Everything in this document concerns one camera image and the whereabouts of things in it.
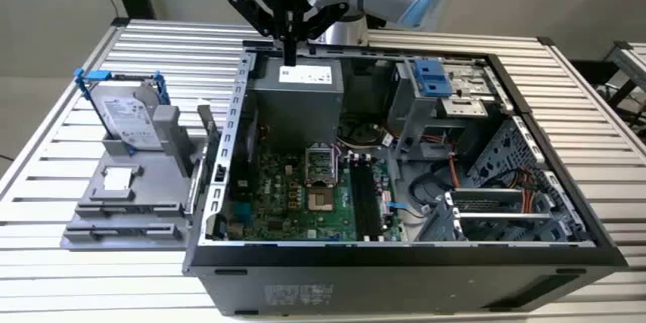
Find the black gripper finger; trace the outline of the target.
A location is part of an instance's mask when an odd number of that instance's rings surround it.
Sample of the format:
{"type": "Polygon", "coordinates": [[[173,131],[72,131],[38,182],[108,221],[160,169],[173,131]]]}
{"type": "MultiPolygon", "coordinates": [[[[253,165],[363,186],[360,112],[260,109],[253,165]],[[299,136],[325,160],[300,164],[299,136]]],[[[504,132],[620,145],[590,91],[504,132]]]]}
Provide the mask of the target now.
{"type": "Polygon", "coordinates": [[[296,46],[307,39],[316,39],[348,11],[347,3],[324,6],[308,19],[295,11],[291,21],[291,65],[296,64],[296,46]]]}
{"type": "Polygon", "coordinates": [[[228,0],[249,25],[261,36],[269,36],[283,44],[284,65],[292,64],[292,34],[288,31],[288,13],[281,0],[263,0],[268,13],[256,0],[228,0]]]}

